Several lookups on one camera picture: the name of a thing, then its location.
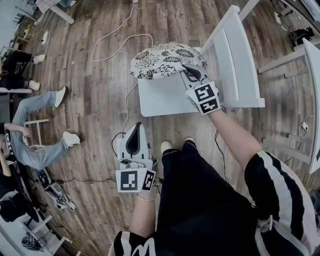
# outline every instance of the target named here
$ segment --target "chair backrest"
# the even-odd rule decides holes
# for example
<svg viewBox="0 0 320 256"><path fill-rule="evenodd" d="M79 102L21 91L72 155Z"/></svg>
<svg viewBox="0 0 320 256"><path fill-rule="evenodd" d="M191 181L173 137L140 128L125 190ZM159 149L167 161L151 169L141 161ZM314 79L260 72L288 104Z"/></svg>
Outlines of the chair backrest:
<svg viewBox="0 0 320 256"><path fill-rule="evenodd" d="M249 41L239 18L238 6L231 5L201 48L214 45L222 80L225 107L263 108L256 66Z"/></svg>

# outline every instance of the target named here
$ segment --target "floral cushion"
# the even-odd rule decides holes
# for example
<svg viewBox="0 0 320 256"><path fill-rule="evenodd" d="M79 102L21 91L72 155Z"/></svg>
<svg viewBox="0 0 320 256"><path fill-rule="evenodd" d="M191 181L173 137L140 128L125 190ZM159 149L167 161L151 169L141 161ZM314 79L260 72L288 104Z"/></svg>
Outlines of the floral cushion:
<svg viewBox="0 0 320 256"><path fill-rule="evenodd" d="M130 74L138 79L162 79L192 64L204 69L208 64L200 52L194 48L178 43L163 43L140 52L130 65Z"/></svg>

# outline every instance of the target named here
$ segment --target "foot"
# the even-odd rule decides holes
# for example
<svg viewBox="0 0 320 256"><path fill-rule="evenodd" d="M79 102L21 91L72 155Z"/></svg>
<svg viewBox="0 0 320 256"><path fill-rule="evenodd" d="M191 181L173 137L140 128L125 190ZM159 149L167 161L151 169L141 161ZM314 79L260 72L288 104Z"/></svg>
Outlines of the foot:
<svg viewBox="0 0 320 256"><path fill-rule="evenodd" d="M71 6L74 6L74 5L76 4L76 2L77 2L77 1L73 0L73 1L70 3L70 7L71 7Z"/></svg>
<svg viewBox="0 0 320 256"><path fill-rule="evenodd" d="M195 139L193 139L193 138L191 138L191 137L186 138L186 139L184 140L184 142L186 142L186 141L192 141L194 144L196 144Z"/></svg>
<svg viewBox="0 0 320 256"><path fill-rule="evenodd" d="M29 81L29 88L34 91L39 91L40 90L40 83L33 81L33 80L30 80Z"/></svg>
<svg viewBox="0 0 320 256"><path fill-rule="evenodd" d="M62 137L68 147L72 147L74 144L80 144L80 138L76 134L65 131Z"/></svg>
<svg viewBox="0 0 320 256"><path fill-rule="evenodd" d="M54 106L57 108L67 97L69 88L67 86L63 87L62 90L56 92Z"/></svg>
<svg viewBox="0 0 320 256"><path fill-rule="evenodd" d="M170 149L173 149L173 147L169 141L162 142L160 147L161 154L163 154L166 150L170 150Z"/></svg>
<svg viewBox="0 0 320 256"><path fill-rule="evenodd" d="M45 54L41 54L38 56L34 56L32 59L33 64L37 65L41 62L43 62L46 59L46 55Z"/></svg>

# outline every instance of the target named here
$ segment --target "wooden floor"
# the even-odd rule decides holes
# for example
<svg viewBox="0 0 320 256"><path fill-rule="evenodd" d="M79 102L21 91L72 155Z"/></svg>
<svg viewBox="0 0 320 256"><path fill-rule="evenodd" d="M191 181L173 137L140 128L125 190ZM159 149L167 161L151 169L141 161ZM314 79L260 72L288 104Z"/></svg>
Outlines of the wooden floor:
<svg viewBox="0 0 320 256"><path fill-rule="evenodd" d="M178 42L200 47L228 10L230 4L242 9L247 0L140 0L135 5L131 19L117 33L103 40L97 47L95 58L106 58L113 54L131 35L148 33L155 44ZM127 117L125 97L137 80L129 75L130 60L151 45L147 37L132 38L114 58L92 62L91 54L96 41L115 30L129 16L130 0L78 0L67 10L75 23L70 25L59 16L48 11L35 32L50 31L51 39L46 47L34 36L26 51L34 55L46 54L46 60L32 66L29 75L41 83L39 93L59 90L68 86L71 90L66 103L53 111L42 110L35 118L49 118L48 124L41 125L43 140L56 143L65 130L80 135L82 143L71 148L69 156L49 169L65 181L76 177L81 180L115 177L116 157L111 147L112 138L121 131ZM277 1L261 0L243 21L253 52L256 67L270 63L293 51L288 33L289 28L282 22L277 24L274 10L279 13ZM306 28L306 23L295 14L284 18L294 29ZM218 85L219 68L214 49L205 56L208 70ZM282 68L258 75L260 94L265 98L265 108L228 109L227 114L260 142L272 138L289 143L288 133L298 134L298 127L304 116L313 115L313 90L308 75L284 79L285 71L303 68L305 63L297 61ZM145 118L140 114L139 94L135 89L128 98L129 122L125 131L141 121L146 127L152 152L161 158L160 144L168 140L180 147L185 137L196 140L200 154L223 176L222 155L218 151L214 136L215 127L206 116L180 114ZM307 120L312 129L312 119ZM225 155L226 174L231 185L241 194L250 197L241 170L221 138L218 142ZM310 149L301 146L307 153ZM282 161L288 156L273 152ZM288 165L301 178L306 188L320 187L320 174L308 174L308 165L292 159ZM47 202L47 212L53 215L60 233L73 241L66 243L76 254L107 255L115 235L127 230L134 208L134 197L119 194L116 184L108 182L78 182L63 184L77 209L58 210L39 187L37 196Z"/></svg>

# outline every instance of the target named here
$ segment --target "small stool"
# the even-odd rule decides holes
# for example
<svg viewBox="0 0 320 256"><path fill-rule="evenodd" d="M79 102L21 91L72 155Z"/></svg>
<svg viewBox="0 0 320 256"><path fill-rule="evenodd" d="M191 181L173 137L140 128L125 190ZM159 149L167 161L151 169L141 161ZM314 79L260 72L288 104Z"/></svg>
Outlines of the small stool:
<svg viewBox="0 0 320 256"><path fill-rule="evenodd" d="M27 127L27 125L36 124L36 130L38 133L39 144L29 146L26 136L23 136L23 138L22 138L23 143L25 145L27 145L29 148L45 148L46 145L43 145L42 140L41 140L40 123L44 123L44 122L48 122L48 121L49 121L49 119L41 119L41 120L34 120L34 121L25 122L24 127Z"/></svg>

